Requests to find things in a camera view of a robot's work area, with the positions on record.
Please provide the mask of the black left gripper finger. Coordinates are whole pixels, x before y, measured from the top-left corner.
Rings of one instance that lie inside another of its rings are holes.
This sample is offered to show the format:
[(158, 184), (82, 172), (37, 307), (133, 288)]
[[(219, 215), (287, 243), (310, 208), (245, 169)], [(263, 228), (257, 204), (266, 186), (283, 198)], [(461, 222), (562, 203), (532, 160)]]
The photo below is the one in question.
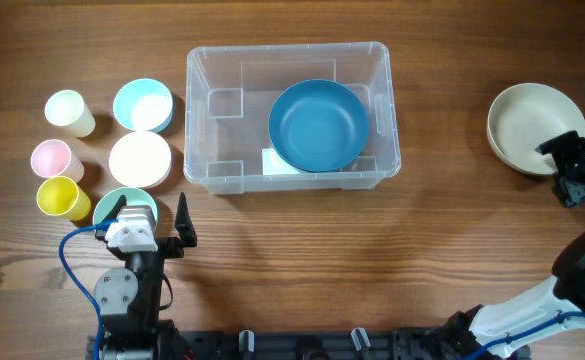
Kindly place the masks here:
[(106, 214), (103, 222), (111, 222), (117, 219), (119, 212), (127, 205), (127, 198), (125, 195), (120, 195), (116, 200), (113, 208)]
[(184, 247), (197, 246), (197, 234), (189, 215), (187, 199), (184, 192), (181, 192), (179, 195), (174, 227)]

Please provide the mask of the mint green plastic bowl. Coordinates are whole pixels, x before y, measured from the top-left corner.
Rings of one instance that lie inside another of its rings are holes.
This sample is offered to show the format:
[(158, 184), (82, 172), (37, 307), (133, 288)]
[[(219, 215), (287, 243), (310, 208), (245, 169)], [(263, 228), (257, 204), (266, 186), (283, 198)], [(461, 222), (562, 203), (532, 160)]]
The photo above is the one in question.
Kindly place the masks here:
[(154, 215), (154, 228), (157, 228), (159, 211), (156, 201), (145, 190), (134, 187), (120, 187), (105, 194), (95, 206), (92, 222), (96, 224), (103, 221), (121, 196), (126, 197), (126, 204), (129, 206), (149, 206)]

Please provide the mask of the pink plastic bowl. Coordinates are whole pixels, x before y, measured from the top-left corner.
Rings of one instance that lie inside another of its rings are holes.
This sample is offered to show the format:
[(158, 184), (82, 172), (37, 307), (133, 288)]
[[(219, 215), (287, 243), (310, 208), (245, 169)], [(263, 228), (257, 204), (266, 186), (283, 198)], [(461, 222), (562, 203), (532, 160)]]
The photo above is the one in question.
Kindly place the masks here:
[(108, 165), (116, 181), (127, 187), (151, 188), (169, 175), (172, 152), (167, 141), (149, 131), (131, 132), (112, 147)]

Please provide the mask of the beige plastic plate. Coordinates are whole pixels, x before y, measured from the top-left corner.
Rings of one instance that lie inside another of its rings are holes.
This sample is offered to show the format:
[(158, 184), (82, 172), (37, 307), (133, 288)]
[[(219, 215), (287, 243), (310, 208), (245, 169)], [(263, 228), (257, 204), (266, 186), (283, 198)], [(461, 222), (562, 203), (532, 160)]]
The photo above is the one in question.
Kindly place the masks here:
[(528, 175), (551, 175), (556, 167), (536, 148), (565, 132), (585, 138), (585, 118), (562, 92), (543, 84), (522, 83), (502, 91), (492, 102), (486, 124), (496, 156)]

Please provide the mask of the light blue plastic bowl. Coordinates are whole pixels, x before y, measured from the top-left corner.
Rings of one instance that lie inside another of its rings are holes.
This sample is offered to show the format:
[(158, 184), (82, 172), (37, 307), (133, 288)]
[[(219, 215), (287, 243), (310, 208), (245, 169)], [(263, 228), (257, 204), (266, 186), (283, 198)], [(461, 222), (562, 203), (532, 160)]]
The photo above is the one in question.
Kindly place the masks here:
[(116, 93), (113, 114), (128, 130), (159, 133), (170, 124), (173, 107), (172, 93), (162, 82), (139, 78), (128, 82)]

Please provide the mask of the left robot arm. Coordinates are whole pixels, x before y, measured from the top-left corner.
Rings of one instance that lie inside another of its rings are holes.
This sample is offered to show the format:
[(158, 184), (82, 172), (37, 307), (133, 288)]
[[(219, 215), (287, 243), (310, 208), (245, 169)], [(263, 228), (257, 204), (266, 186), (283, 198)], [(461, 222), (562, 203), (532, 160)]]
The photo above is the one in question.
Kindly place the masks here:
[(175, 236), (154, 235), (151, 207), (130, 205), (120, 196), (95, 238), (106, 244), (122, 267), (104, 273), (97, 281), (94, 296), (99, 306), (103, 333), (95, 338), (93, 354), (98, 359), (193, 359), (195, 352), (181, 337), (171, 320), (159, 313), (171, 306), (161, 303), (163, 286), (170, 282), (165, 261), (179, 259), (184, 250), (197, 245), (186, 196), (179, 195)]

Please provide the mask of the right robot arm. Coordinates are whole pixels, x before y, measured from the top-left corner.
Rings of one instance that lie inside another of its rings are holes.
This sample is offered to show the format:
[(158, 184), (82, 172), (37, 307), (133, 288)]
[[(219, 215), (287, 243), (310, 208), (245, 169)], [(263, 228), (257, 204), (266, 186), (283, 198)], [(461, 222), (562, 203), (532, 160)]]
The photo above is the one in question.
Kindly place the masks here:
[[(557, 171), (557, 197), (566, 207), (585, 202), (585, 138), (568, 131), (541, 143)], [(585, 329), (585, 232), (555, 260), (550, 276), (500, 304), (458, 312), (436, 340), (462, 359), (507, 359), (535, 341), (573, 329)]]

